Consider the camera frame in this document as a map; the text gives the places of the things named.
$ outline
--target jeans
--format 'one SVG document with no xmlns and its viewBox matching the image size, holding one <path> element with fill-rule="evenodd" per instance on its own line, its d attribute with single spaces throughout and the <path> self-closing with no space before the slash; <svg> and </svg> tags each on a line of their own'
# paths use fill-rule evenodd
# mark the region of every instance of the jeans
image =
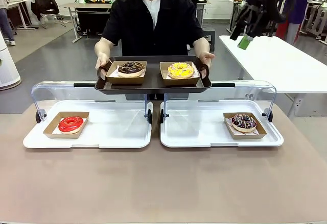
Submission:
<svg viewBox="0 0 327 224">
<path fill-rule="evenodd" d="M 7 10 L 5 8 L 0 9 L 0 28 L 5 37 L 8 37 L 9 41 L 14 41 L 14 35 L 8 21 Z"/>
</svg>

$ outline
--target chocolate icing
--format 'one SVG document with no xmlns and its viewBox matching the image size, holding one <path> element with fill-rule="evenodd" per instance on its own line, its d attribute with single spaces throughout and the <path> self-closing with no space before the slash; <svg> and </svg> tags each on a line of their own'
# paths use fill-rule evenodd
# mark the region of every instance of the chocolate icing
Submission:
<svg viewBox="0 0 327 224">
<path fill-rule="evenodd" d="M 118 68 L 118 72 L 136 73 L 144 69 L 144 66 L 139 62 L 126 62 Z"/>
<path fill-rule="evenodd" d="M 247 114 L 238 114 L 231 118 L 231 122 L 235 124 L 237 127 L 243 129 L 251 129 L 256 127 L 256 121 Z"/>
</svg>

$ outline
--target green object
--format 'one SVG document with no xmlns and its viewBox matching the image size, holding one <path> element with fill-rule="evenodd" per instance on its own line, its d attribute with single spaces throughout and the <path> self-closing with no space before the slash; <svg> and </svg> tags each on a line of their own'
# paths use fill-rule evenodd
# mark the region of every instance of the green object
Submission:
<svg viewBox="0 0 327 224">
<path fill-rule="evenodd" d="M 241 42 L 238 44 L 238 48 L 241 49 L 247 49 L 247 47 L 249 46 L 250 42 L 253 40 L 252 37 L 245 35 Z"/>
</svg>

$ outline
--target cardboard box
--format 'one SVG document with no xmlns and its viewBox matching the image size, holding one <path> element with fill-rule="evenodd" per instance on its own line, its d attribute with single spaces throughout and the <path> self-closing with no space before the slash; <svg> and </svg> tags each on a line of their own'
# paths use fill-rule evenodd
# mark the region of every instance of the cardboard box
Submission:
<svg viewBox="0 0 327 224">
<path fill-rule="evenodd" d="M 84 122 L 81 125 L 81 129 L 79 132 L 74 134 L 54 134 L 53 132 L 57 129 L 59 122 L 67 117 L 71 116 L 79 116 L 83 118 Z M 89 112 L 59 112 L 56 117 L 50 122 L 50 124 L 46 127 L 43 133 L 49 138 L 61 138 L 61 139 L 77 139 L 81 135 L 87 121 L 88 121 Z"/>
<path fill-rule="evenodd" d="M 168 68 L 170 65 L 176 62 L 160 62 L 160 71 L 163 78 L 163 83 L 166 86 L 186 86 L 186 85 L 196 85 L 200 79 L 200 74 L 198 69 L 195 67 L 193 62 L 183 62 L 191 65 L 194 69 L 194 75 L 188 79 L 176 80 L 168 76 Z"/>
<path fill-rule="evenodd" d="M 237 115 L 237 114 L 246 114 L 249 115 L 250 117 L 254 118 L 256 120 L 256 130 L 258 132 L 258 134 L 254 135 L 253 133 L 242 133 L 237 131 L 232 125 L 228 124 L 228 120 L 227 119 L 231 119 L 233 116 Z M 240 140 L 240 139 L 261 139 L 263 138 L 265 135 L 267 135 L 267 132 L 265 131 L 265 129 L 262 127 L 262 125 L 260 124 L 260 121 L 254 116 L 253 113 L 224 113 L 224 121 L 225 124 L 228 128 L 228 131 L 230 132 L 230 135 L 233 139 L 235 140 Z"/>
<path fill-rule="evenodd" d="M 136 85 L 140 85 L 143 83 L 144 80 L 144 76 L 145 76 L 145 72 L 147 70 L 147 61 L 137 61 L 139 63 L 141 63 L 144 67 L 145 67 L 145 71 L 144 73 L 139 76 L 139 77 L 135 77 L 135 78 L 123 78 L 123 77 L 110 77 L 110 75 L 117 69 L 118 66 L 121 66 L 127 62 L 132 62 L 132 61 L 114 61 L 109 70 L 108 73 L 106 75 L 107 81 L 109 81 L 112 84 L 136 84 Z"/>
</svg>

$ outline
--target purple garment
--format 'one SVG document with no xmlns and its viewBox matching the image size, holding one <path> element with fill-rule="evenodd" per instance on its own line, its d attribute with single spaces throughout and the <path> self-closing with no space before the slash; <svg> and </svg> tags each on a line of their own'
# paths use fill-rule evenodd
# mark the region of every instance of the purple garment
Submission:
<svg viewBox="0 0 327 224">
<path fill-rule="evenodd" d="M 291 10 L 288 21 L 294 24 L 301 24 L 305 17 L 307 4 L 308 0 L 296 0 L 293 9 L 291 9 L 291 0 L 286 0 L 283 12 L 287 14 Z"/>
</svg>

